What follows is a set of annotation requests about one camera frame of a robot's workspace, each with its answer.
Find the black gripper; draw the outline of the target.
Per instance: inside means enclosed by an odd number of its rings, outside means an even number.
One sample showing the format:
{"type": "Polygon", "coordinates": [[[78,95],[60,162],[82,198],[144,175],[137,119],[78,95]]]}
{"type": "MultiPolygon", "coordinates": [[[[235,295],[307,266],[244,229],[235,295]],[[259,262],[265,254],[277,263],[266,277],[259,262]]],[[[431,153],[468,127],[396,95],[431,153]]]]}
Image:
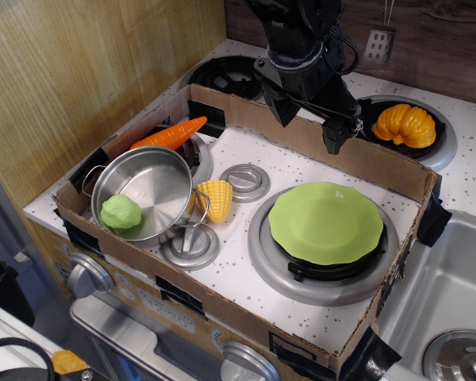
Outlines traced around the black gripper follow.
{"type": "Polygon", "coordinates": [[[283,127],[300,109],[329,118],[322,127],[324,144],[331,155],[338,155],[344,143],[363,129],[363,121],[354,119],[361,114],[361,106],[342,79],[344,65],[344,43],[336,37],[317,43],[303,60],[270,49],[268,57],[254,63],[264,100],[283,127]]]}

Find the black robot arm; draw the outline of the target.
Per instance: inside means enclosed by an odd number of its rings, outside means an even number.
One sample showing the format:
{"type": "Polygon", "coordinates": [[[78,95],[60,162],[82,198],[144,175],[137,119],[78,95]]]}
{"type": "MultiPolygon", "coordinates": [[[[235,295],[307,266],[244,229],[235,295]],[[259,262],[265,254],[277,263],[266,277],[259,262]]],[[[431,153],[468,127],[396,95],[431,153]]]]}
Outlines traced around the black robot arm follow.
{"type": "Polygon", "coordinates": [[[267,37],[267,57],[254,63],[263,97],[282,126],[299,110],[323,119],[328,153],[337,155],[362,129],[361,106],[343,77],[359,63],[355,42],[343,31],[340,1],[250,1],[267,37]]]}

